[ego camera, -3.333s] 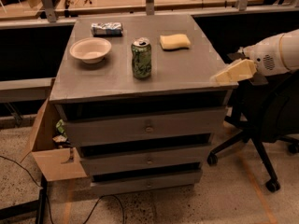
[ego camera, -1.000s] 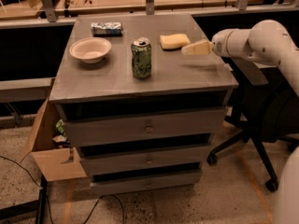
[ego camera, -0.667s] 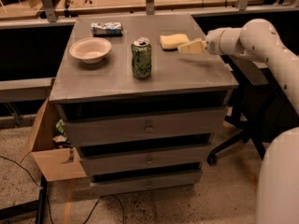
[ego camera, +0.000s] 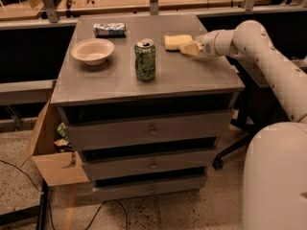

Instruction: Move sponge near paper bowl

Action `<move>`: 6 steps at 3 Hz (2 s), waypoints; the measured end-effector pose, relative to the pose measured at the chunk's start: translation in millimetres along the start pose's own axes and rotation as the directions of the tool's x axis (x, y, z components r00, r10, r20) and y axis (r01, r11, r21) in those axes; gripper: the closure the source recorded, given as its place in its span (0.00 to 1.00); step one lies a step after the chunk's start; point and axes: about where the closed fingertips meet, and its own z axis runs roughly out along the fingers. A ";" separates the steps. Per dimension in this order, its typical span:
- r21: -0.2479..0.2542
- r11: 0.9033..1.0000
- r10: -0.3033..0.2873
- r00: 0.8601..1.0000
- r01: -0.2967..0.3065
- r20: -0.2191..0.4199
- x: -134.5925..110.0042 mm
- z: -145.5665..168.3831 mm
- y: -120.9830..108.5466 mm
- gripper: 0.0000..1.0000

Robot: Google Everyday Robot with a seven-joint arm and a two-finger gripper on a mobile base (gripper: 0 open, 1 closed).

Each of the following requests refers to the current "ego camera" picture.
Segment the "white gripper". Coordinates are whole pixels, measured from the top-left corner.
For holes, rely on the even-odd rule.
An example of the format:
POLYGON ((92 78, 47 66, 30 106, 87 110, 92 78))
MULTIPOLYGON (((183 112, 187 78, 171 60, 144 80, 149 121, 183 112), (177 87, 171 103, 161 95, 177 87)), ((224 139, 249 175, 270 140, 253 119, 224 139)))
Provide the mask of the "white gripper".
POLYGON ((201 50, 210 57, 225 56, 228 53, 227 40, 224 39, 225 30, 212 31, 196 37, 196 41, 179 46, 184 55, 197 56, 201 50))

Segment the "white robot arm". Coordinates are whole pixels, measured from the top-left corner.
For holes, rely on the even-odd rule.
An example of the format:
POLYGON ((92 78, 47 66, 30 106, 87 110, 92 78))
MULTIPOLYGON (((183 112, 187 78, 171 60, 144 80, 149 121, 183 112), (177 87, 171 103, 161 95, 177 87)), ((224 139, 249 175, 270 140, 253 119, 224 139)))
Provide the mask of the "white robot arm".
POLYGON ((278 108, 251 139, 245 158, 243 230, 307 230, 307 75, 273 45, 265 27, 247 20, 233 30, 200 34, 179 47, 249 60, 257 65, 278 108))

